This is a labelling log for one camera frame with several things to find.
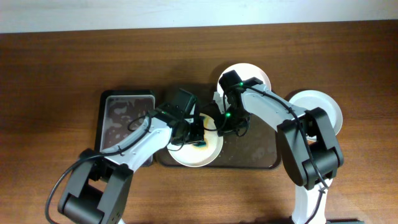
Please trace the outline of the green yellow sponge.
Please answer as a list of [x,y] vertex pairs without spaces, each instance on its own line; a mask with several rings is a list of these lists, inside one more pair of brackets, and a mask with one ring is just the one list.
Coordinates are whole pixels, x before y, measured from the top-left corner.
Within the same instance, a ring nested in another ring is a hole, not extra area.
[[192,144],[192,146],[194,146],[194,147],[205,147],[206,145],[207,145],[206,141],[199,141],[199,142]]

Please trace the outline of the cream plate with red stain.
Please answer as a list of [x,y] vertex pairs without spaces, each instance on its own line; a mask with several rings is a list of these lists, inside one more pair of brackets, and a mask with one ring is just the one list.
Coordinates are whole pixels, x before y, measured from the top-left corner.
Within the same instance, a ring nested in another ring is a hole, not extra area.
[[169,143],[167,150],[173,159],[187,167],[202,167],[215,160],[223,147],[223,137],[216,131],[204,130],[205,147],[194,147],[192,144],[184,144],[183,147]]

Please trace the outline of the pink plate with red stain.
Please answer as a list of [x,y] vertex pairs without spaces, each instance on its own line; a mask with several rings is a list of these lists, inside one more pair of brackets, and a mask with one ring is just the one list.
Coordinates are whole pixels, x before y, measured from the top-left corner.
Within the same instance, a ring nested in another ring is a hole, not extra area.
[[250,63],[236,63],[234,65],[229,66],[221,73],[219,80],[221,79],[224,73],[230,72],[232,70],[237,72],[242,81],[248,80],[252,77],[256,77],[260,79],[263,82],[263,84],[265,84],[268,87],[268,89],[272,90],[271,82],[266,73],[261,68]]

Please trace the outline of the pale blue stained plate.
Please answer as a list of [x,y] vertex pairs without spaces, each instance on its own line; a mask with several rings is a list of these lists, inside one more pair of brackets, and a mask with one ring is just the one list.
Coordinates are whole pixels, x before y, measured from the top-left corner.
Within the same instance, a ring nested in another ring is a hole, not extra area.
[[317,90],[300,91],[289,99],[289,103],[308,110],[319,107],[327,113],[336,135],[342,129],[343,113],[341,108],[338,103],[326,93]]

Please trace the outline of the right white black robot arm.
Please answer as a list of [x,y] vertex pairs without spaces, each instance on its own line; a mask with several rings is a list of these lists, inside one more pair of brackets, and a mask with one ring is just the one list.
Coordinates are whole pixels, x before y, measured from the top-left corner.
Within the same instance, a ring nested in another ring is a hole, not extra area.
[[326,223],[326,197],[343,153],[326,111],[308,110],[279,97],[256,77],[242,80],[234,70],[220,76],[219,136],[237,133],[255,115],[275,131],[277,152],[295,184],[293,223]]

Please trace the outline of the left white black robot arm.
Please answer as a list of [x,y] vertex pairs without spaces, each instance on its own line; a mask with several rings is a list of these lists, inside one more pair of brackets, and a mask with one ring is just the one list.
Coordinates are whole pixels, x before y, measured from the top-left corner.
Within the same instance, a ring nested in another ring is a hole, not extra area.
[[121,142],[101,152],[85,150],[66,170],[70,179],[58,212],[75,223],[122,223],[133,175],[143,163],[163,148],[179,151],[204,139],[197,100],[180,89]]

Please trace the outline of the large brown serving tray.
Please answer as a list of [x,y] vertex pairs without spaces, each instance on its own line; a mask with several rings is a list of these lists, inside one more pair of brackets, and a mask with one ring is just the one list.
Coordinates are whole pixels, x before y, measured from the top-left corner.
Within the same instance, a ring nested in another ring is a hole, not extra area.
[[[163,91],[160,97],[164,102],[172,100],[181,88],[198,97],[200,105],[213,100],[216,87],[212,84],[184,83],[174,85]],[[275,144],[275,131],[255,115],[251,116],[246,135],[238,137],[229,134],[223,138],[223,147],[217,158],[206,165],[215,169],[256,169],[272,170],[281,162]]]

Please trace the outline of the small black water tray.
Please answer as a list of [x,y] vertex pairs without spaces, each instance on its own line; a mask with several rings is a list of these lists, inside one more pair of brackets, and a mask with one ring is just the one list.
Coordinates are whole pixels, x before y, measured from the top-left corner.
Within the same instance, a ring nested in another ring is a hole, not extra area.
[[106,90],[102,92],[95,137],[95,151],[109,148],[128,137],[155,106],[151,90]]

